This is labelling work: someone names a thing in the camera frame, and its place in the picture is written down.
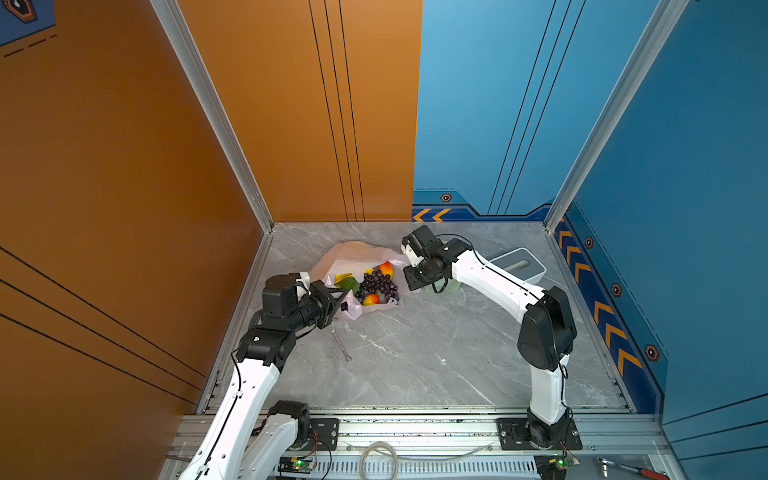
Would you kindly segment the red pear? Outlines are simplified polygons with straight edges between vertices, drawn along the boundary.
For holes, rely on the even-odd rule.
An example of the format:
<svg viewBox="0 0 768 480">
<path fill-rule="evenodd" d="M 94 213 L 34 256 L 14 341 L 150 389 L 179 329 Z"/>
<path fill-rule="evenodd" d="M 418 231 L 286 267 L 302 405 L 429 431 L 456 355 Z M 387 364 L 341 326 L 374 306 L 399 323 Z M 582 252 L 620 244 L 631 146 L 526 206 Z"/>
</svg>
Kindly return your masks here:
<svg viewBox="0 0 768 480">
<path fill-rule="evenodd" d="M 387 278 L 393 279 L 394 278 L 394 267 L 390 262 L 385 262 L 383 264 L 380 264 L 377 267 L 378 271 L 381 273 L 382 276 L 385 276 Z"/>
</svg>

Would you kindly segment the pink plastic bag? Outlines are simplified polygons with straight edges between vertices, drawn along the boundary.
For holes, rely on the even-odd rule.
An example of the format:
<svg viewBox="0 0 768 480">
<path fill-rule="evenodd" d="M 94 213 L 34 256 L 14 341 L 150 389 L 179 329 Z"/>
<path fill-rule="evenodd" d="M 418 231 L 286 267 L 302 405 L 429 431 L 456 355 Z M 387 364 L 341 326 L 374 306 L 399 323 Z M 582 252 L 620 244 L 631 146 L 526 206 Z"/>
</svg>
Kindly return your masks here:
<svg viewBox="0 0 768 480">
<path fill-rule="evenodd" d="M 343 299 L 347 309 L 340 309 L 335 314 L 335 319 L 339 321 L 357 320 L 363 314 L 379 310 L 391 310 L 403 305 L 403 297 L 409 293 L 403 269 L 410 263 L 405 255 L 386 247 L 373 246 L 361 241 L 348 241 L 334 246 L 321 258 L 309 275 L 312 281 L 320 280 L 328 287 L 340 288 L 334 283 L 337 275 L 351 273 L 361 283 L 365 272 L 372 271 L 385 262 L 390 262 L 394 267 L 393 280 L 398 287 L 400 299 L 398 302 L 363 306 L 349 292 Z"/>
</svg>

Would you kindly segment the red yellow mango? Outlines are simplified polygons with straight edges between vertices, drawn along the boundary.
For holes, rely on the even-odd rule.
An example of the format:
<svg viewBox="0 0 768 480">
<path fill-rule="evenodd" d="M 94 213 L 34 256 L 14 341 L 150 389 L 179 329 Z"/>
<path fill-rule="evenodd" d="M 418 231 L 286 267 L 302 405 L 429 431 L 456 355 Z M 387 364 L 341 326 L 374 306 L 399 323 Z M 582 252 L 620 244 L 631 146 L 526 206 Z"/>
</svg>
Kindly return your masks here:
<svg viewBox="0 0 768 480">
<path fill-rule="evenodd" d="M 381 302 L 382 302 L 382 300 L 381 300 L 381 295 L 380 294 L 370 293 L 370 294 L 367 294 L 363 298 L 362 305 L 363 306 L 374 306 L 374 305 L 379 305 Z"/>
</svg>

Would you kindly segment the green leaf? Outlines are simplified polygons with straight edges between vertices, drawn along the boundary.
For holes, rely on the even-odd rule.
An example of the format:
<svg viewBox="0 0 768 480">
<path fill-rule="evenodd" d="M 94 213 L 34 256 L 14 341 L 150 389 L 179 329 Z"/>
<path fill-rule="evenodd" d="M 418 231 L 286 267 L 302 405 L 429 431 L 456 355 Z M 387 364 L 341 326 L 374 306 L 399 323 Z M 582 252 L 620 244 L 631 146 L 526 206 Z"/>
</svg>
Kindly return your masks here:
<svg viewBox="0 0 768 480">
<path fill-rule="evenodd" d="M 353 295 L 357 295 L 360 290 L 360 283 L 354 277 L 354 280 L 349 279 L 348 281 L 339 284 L 339 287 L 350 291 Z"/>
</svg>

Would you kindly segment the yellow banana bunch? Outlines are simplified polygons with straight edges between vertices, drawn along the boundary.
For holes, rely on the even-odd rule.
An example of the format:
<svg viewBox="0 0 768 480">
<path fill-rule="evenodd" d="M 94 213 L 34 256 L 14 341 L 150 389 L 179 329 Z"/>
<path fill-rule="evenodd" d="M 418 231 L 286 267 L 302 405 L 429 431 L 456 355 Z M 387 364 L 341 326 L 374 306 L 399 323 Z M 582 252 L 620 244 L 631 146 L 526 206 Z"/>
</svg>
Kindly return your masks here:
<svg viewBox="0 0 768 480">
<path fill-rule="evenodd" d="M 337 275 L 335 277 L 334 283 L 336 285 L 339 285 L 339 284 L 342 284 L 345 281 L 348 281 L 349 279 L 354 280 L 354 276 L 351 273 L 340 274 L 340 275 Z"/>
</svg>

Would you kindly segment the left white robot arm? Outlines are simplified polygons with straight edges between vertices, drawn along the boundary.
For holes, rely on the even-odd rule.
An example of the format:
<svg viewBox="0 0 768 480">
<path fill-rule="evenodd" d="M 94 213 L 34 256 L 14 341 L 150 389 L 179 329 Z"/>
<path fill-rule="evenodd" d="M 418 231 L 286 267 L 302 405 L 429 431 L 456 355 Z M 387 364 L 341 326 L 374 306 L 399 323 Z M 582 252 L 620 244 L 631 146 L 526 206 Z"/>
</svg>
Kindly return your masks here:
<svg viewBox="0 0 768 480">
<path fill-rule="evenodd" d="M 257 419 L 297 339 L 325 329 L 349 289 L 311 282 L 306 273 L 269 278 L 262 308 L 231 353 L 233 375 L 201 445 L 180 474 L 182 479 L 266 479 L 282 455 L 309 436 L 308 407 L 275 404 Z"/>
</svg>

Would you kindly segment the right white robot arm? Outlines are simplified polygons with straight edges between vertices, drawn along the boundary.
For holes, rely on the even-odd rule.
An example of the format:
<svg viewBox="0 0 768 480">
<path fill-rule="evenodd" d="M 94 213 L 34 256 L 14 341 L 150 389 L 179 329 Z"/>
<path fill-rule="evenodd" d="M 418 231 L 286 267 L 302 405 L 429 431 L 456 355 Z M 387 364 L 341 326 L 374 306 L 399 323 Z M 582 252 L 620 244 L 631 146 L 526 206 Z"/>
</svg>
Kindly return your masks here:
<svg viewBox="0 0 768 480">
<path fill-rule="evenodd" d="M 423 227 L 404 237 L 403 273 L 416 291 L 455 280 L 482 293 L 519 322 L 517 348 L 531 367 L 532 393 L 527 410 L 528 441 L 536 448 L 564 447 L 573 425 L 565 401 L 568 363 L 577 328 L 568 295 L 558 287 L 543 289 L 492 264 L 463 238 L 444 242 Z"/>
</svg>

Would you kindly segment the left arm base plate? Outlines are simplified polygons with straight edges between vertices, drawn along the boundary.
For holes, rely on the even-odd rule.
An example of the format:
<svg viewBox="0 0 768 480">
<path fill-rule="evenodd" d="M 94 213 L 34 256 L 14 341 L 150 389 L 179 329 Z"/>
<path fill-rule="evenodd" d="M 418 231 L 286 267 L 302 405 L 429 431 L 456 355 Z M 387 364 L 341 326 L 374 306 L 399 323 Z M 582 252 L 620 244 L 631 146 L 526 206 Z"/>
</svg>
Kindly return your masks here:
<svg viewBox="0 0 768 480">
<path fill-rule="evenodd" d="M 331 451 L 337 448 L 340 420 L 333 417 L 310 418 L 298 422 L 298 433 L 289 451 L 309 452 L 321 443 Z"/>
</svg>

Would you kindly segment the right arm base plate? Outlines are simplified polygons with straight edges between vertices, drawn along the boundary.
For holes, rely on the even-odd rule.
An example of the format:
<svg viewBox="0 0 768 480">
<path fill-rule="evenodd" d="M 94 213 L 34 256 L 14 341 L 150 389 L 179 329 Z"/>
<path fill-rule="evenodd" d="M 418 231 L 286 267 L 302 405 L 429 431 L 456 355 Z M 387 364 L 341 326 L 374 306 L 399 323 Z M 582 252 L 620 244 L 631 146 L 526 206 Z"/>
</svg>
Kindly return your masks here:
<svg viewBox="0 0 768 480">
<path fill-rule="evenodd" d="M 538 419 L 500 418 L 496 420 L 501 448 L 511 450 L 583 449 L 580 432 L 568 414 L 557 423 L 547 425 Z"/>
</svg>

